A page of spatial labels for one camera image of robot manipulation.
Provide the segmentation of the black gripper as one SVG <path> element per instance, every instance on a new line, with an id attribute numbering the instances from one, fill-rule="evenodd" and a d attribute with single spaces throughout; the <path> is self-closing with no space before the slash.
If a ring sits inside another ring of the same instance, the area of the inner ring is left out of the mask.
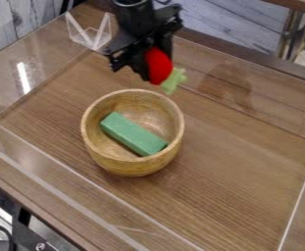
<path id="1" fill-rule="evenodd" d="M 146 52 L 159 47 L 173 58 L 173 35 L 184 27 L 180 13 L 183 6 L 165 3 L 113 3 L 118 31 L 102 55 L 109 58 L 110 68 L 118 72 L 130 66 L 144 81 L 150 80 Z"/>

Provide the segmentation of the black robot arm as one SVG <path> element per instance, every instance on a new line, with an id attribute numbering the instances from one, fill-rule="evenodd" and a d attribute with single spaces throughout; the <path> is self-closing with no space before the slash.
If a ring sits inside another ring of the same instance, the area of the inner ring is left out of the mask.
<path id="1" fill-rule="evenodd" d="M 118 31 L 102 55 L 118 72 L 129 66 L 144 81 L 160 85 L 172 73 L 173 35 L 184 27 L 183 6 L 164 2 L 157 9 L 153 0 L 110 0 Z"/>

